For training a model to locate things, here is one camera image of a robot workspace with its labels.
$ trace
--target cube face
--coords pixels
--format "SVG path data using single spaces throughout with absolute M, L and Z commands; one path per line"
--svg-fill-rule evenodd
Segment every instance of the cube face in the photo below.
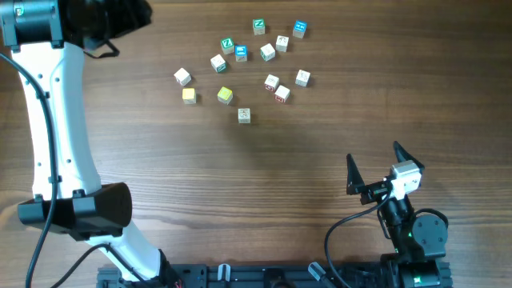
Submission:
M 222 52 L 224 54 L 231 54 L 234 52 L 234 42 L 232 38 L 225 38 L 221 40 Z
M 308 81 L 310 80 L 310 76 L 311 76 L 310 72 L 307 72 L 304 70 L 299 70 L 298 74 L 297 74 L 297 78 L 295 79 L 295 84 L 306 87 Z
M 249 108 L 238 109 L 238 123 L 243 123 L 243 124 L 250 123 L 250 109 Z
M 220 102 L 228 105 L 231 102 L 231 99 L 233 99 L 233 91 L 223 87 L 217 94 L 217 98 Z
M 211 60 L 211 65 L 215 69 L 217 73 L 224 71 L 226 68 L 226 61 L 224 61 L 224 58 L 220 54 L 213 57 Z
M 269 61 L 275 57 L 275 49 L 272 47 L 272 44 L 268 43 L 261 48 L 261 55 L 263 60 Z
M 275 92 L 279 85 L 279 78 L 270 75 L 265 80 L 265 89 Z
M 194 88 L 183 89 L 183 102 L 185 104 L 195 104 L 196 101 L 197 99 Z
M 176 77 L 176 82 L 178 82 L 181 86 L 185 86 L 192 79 L 190 74 L 183 68 L 174 73 L 174 76 Z
M 290 96 L 290 89 L 284 87 L 281 85 L 276 91 L 275 91 L 275 99 L 281 103 L 286 102 L 288 97 Z
M 247 46 L 245 45 L 236 45 L 234 48 L 234 55 L 236 56 L 237 62 L 245 62 L 247 61 Z
M 289 40 L 290 39 L 287 36 L 278 36 L 278 40 L 275 43 L 275 49 L 277 51 L 286 52 Z
M 297 38 L 304 38 L 306 32 L 307 23 L 304 21 L 297 20 L 294 26 L 294 36 Z
M 265 33 L 265 20 L 263 18 L 253 20 L 254 35 L 262 35 Z

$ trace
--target wood grain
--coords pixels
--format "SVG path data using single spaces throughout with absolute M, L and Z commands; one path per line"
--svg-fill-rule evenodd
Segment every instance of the wood grain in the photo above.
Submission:
M 84 101 L 102 181 L 126 182 L 134 220 L 172 263 L 324 261 L 328 227 L 363 209 L 345 193 L 345 155 L 363 177 L 385 175 L 399 140 L 426 164 L 411 200 L 450 218 L 447 261 L 457 287 L 512 280 L 512 5 L 499 1 L 152 1 L 154 23 L 114 41 L 116 59 L 87 60 Z M 253 36 L 251 19 L 267 33 Z M 259 47 L 304 39 L 264 62 Z M 248 62 L 210 58 L 220 39 Z M 184 67 L 199 104 L 172 75 Z M 18 76 L 0 63 L 0 286 L 23 285 L 39 231 L 18 221 L 31 197 L 33 155 Z M 311 72 L 308 88 L 294 84 Z M 291 88 L 279 104 L 268 74 Z M 216 99 L 222 86 L 235 104 Z M 253 123 L 237 124 L 237 108 Z M 337 261 L 376 260 L 393 247 L 374 215 L 338 229 Z M 87 245 L 50 235 L 34 286 L 53 284 Z M 108 263 L 93 254 L 65 286 L 91 287 Z

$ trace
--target wooden table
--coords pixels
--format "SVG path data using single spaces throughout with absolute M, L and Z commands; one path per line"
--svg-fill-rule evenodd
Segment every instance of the wooden table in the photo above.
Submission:
M 134 220 L 172 263 L 324 262 L 323 238 L 366 207 L 346 195 L 347 153 L 375 182 L 396 162 L 399 140 L 426 165 L 416 209 L 450 218 L 446 260 L 457 287 L 512 280 L 512 6 L 446 1 L 153 1 L 154 23 L 114 43 L 116 59 L 87 60 L 84 102 L 102 182 L 126 182 Z M 253 18 L 267 32 L 254 36 Z M 304 39 L 291 37 L 296 19 Z M 264 62 L 259 47 L 290 36 L 290 51 Z M 248 46 L 248 62 L 220 39 Z M 0 286 L 20 287 L 39 231 L 18 220 L 32 196 L 33 154 L 18 76 L 0 81 Z M 186 106 L 173 74 L 193 76 Z M 294 84 L 311 72 L 307 88 Z M 291 89 L 277 103 L 263 83 Z M 222 86 L 234 104 L 217 100 Z M 239 125 L 237 108 L 250 108 Z M 48 287 L 88 248 L 51 234 L 34 275 Z M 393 251 L 375 215 L 339 228 L 337 261 Z M 92 254 L 65 286 L 92 287 L 107 264 Z

